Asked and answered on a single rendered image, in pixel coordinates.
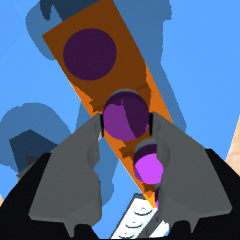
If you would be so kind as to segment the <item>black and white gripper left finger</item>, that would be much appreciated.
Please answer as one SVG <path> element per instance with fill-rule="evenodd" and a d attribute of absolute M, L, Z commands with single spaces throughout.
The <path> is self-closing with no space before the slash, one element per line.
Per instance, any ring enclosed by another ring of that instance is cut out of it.
<path fill-rule="evenodd" d="M 74 237 L 77 224 L 102 219 L 97 113 L 49 153 L 44 153 L 11 189 L 0 206 L 0 240 Z M 91 168 L 91 167 L 92 168 Z"/>

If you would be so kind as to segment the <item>blue flat mat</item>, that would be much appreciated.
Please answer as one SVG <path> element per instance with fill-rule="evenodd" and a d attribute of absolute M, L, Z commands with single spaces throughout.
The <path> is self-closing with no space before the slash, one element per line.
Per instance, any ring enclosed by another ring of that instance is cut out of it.
<path fill-rule="evenodd" d="M 0 0 L 0 195 L 26 156 L 41 157 L 91 116 L 41 35 L 99 0 Z M 226 160 L 240 116 L 240 0 L 112 0 L 175 126 Z M 109 143 L 98 142 L 109 239 L 135 194 Z M 143 195 L 144 196 L 144 195 Z"/>

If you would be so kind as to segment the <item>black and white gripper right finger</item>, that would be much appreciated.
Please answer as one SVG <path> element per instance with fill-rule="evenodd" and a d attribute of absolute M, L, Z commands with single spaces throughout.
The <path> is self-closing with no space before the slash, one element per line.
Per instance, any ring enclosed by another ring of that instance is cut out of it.
<path fill-rule="evenodd" d="M 186 220 L 191 233 L 240 240 L 240 176 L 212 148 L 154 111 L 149 113 L 149 133 L 163 166 L 158 214 L 169 231 Z"/>

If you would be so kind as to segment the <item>grey control box with blue and green buttons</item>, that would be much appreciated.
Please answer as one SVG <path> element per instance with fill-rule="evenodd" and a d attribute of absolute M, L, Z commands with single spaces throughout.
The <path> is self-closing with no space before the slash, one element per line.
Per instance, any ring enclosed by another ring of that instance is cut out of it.
<path fill-rule="evenodd" d="M 39 159 L 39 157 L 29 157 L 29 156 L 26 156 L 26 160 L 27 160 L 27 164 L 28 164 L 28 167 L 25 168 L 24 170 L 22 170 L 21 172 L 19 172 L 18 174 L 16 174 L 16 178 L 17 178 L 17 181 L 19 181 L 24 175 L 25 173 L 33 166 L 33 164 Z"/>

